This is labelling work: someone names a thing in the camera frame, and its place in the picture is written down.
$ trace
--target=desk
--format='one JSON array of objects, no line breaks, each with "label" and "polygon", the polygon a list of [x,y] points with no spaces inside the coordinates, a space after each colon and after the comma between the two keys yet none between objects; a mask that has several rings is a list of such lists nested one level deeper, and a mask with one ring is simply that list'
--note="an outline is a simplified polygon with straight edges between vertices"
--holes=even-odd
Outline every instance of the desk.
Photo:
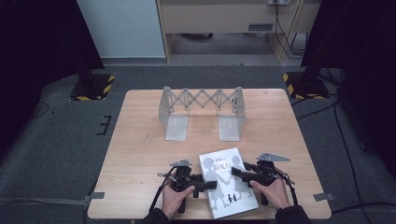
[{"label": "desk", "polygon": [[[200,115],[190,116],[186,141],[165,141],[158,118],[162,93],[147,90],[126,93],[95,188],[95,192],[104,192],[105,197],[92,199],[90,218],[143,218],[163,182],[163,177],[157,174],[168,172],[171,162],[187,159],[192,163],[191,173],[201,174],[200,154],[230,147],[238,147],[242,159],[249,163],[255,163],[263,152],[289,157],[291,161],[276,162],[276,166],[295,181],[299,204],[311,218],[331,216],[327,201],[316,202],[313,197],[323,189],[285,91],[243,90],[246,121],[239,142],[219,140],[217,118],[213,116],[216,111],[210,107],[202,108]],[[161,204],[160,196],[157,206]],[[225,219],[271,219],[275,212],[274,207],[261,205],[257,210]],[[198,199],[189,196],[185,214],[176,216],[210,218],[205,193],[200,193]]]},{"label": "desk", "polygon": [[163,43],[170,61],[174,34],[266,33],[277,62],[293,33],[309,33],[320,0],[290,0],[269,6],[266,0],[157,0]]}]

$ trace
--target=book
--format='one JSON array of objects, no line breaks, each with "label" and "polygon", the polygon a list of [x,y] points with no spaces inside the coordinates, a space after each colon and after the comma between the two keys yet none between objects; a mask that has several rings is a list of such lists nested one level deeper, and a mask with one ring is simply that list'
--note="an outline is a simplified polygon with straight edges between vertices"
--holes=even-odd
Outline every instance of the book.
[{"label": "book", "polygon": [[216,189],[207,190],[207,199],[214,219],[250,211],[259,207],[248,183],[231,174],[235,167],[246,171],[237,147],[199,156],[204,181],[218,181]]}]

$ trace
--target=black sleeve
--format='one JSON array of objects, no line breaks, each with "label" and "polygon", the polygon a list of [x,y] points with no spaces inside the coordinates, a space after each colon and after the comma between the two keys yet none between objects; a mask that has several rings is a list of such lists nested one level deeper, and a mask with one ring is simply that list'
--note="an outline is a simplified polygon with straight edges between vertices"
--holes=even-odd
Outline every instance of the black sleeve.
[{"label": "black sleeve", "polygon": [[169,224],[168,217],[163,210],[154,208],[144,219],[136,221],[136,224]]},{"label": "black sleeve", "polygon": [[275,214],[275,219],[277,224],[312,223],[300,205],[279,209]]}]

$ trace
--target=power strip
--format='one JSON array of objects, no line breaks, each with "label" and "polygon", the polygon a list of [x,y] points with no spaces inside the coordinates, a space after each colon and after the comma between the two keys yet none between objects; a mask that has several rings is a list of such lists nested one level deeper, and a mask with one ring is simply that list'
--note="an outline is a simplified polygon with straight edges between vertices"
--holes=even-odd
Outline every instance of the power strip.
[{"label": "power strip", "polygon": [[268,0],[268,6],[287,6],[290,3],[290,0]]}]

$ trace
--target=human hand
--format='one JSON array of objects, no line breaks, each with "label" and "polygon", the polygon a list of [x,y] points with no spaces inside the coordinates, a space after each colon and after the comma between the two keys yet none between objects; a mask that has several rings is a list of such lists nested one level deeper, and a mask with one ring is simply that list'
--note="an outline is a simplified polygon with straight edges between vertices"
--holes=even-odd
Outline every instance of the human hand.
[{"label": "human hand", "polygon": [[268,187],[265,187],[254,180],[250,181],[250,185],[254,189],[261,191],[276,210],[290,206],[288,195],[286,193],[285,182],[283,182],[283,179],[277,178]]},{"label": "human hand", "polygon": [[167,184],[163,188],[163,213],[168,217],[169,220],[177,212],[178,208],[181,206],[183,199],[192,194],[195,190],[195,186],[190,186],[181,192],[176,192]]}]

